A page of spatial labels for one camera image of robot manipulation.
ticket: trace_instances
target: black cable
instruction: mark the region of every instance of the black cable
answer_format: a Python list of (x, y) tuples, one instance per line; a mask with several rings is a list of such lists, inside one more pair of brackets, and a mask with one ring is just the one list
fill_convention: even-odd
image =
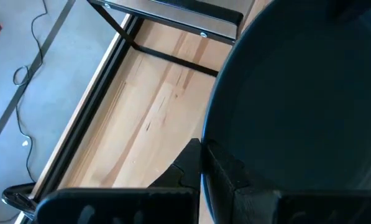
[[(43, 65), (43, 59), (44, 59), (44, 56), (42, 54), (42, 48), (40, 46), (40, 43), (39, 41), (37, 40), (36, 36), (35, 36), (35, 32), (34, 32), (34, 23), (35, 21), (42, 17), (42, 16), (45, 16), (48, 14), (48, 11), (47, 11), (47, 6), (46, 6), (46, 2), (45, 0), (42, 0), (43, 2), (43, 7), (44, 7), (44, 13), (36, 16), (32, 22), (30, 23), (30, 31), (32, 33), (32, 36), (34, 38), (34, 40), (36, 41), (36, 44), (37, 44), (37, 48), (39, 50), (39, 55), (40, 55), (40, 64), (37, 66), (37, 68), (35, 69), (35, 71), (33, 71), (33, 73), (37, 72), (37, 70)], [(23, 82), (21, 83), (17, 83), (16, 82), (16, 77), (17, 77), (17, 74), (19, 71), (21, 71), (22, 69), (26, 69), (26, 79), (24, 79)], [(29, 67), (27, 65), (24, 65), (24, 66), (21, 66), (19, 67), (13, 74), (12, 76), (12, 82), (15, 84), (15, 86), (23, 86), (23, 85), (28, 85), (31, 81), (31, 78), (30, 78), (30, 71), (29, 71)], [(30, 173), (30, 169), (29, 169), (29, 158), (30, 158), (30, 155), (32, 154), (32, 150), (33, 150), (33, 145), (34, 145), (34, 142), (33, 142), (33, 139), (30, 135), (28, 134), (25, 134), (21, 128), (21, 120), (20, 120), (20, 116), (19, 116), (19, 104), (20, 104), (21, 101), (18, 102), (17, 106), (16, 106), (16, 116), (17, 116), (17, 124), (18, 124), (18, 129), (19, 129), (19, 132), (26, 138), (29, 139), (29, 142), (30, 142), (30, 146), (29, 146), (29, 152), (28, 152), (28, 156), (26, 158), (26, 170), (28, 172), (28, 175), (29, 175), (29, 178), (32, 180), (33, 183), (35, 183), (35, 179), (32, 177), (32, 174)], [(6, 223), (6, 222), (10, 222), (10, 221), (13, 221), (13, 219), (15, 219), (17, 216), (19, 215), (19, 213), (15, 214), (13, 217), (7, 219), (7, 220), (0, 220), (0, 223)]]

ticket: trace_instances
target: wooden board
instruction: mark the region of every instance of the wooden board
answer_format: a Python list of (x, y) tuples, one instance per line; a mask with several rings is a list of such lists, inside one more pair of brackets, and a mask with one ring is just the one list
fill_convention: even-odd
[[(269, 0), (257, 0), (247, 22), (268, 3)], [(136, 41), (215, 70), (221, 68), (231, 49), (229, 45), (149, 21), (144, 22)], [(151, 184), (191, 138), (201, 137), (214, 81), (203, 73), (130, 49), (59, 188)], [(71, 121), (62, 139), (69, 129)], [(51, 161), (59, 153), (61, 143), (60, 140)], [(43, 184), (46, 173), (43, 172), (34, 193)], [(202, 196), (199, 219), (200, 223), (213, 222)]]

